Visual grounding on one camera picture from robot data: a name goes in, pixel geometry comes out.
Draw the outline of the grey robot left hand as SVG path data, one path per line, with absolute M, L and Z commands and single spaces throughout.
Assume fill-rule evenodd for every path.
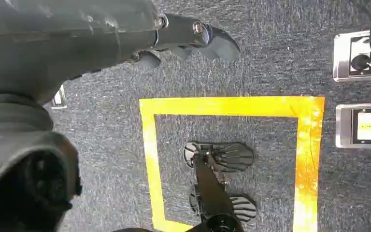
M 56 232 L 82 192 L 78 151 L 44 108 L 64 82 L 194 49 L 240 53 L 225 31 L 150 0 L 0 0 L 0 232 Z

